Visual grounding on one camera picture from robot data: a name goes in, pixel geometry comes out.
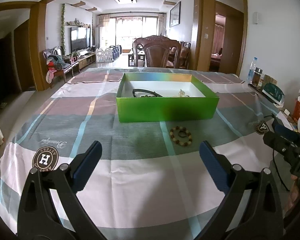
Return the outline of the person right hand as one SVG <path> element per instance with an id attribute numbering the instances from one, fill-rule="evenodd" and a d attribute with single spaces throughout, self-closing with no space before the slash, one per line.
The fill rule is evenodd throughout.
<path id="1" fill-rule="evenodd" d="M 291 179 L 293 180 L 293 185 L 290 189 L 288 204 L 295 205 L 300 199 L 300 187 L 298 187 L 298 182 L 300 182 L 300 179 L 295 175 L 291 175 Z"/>

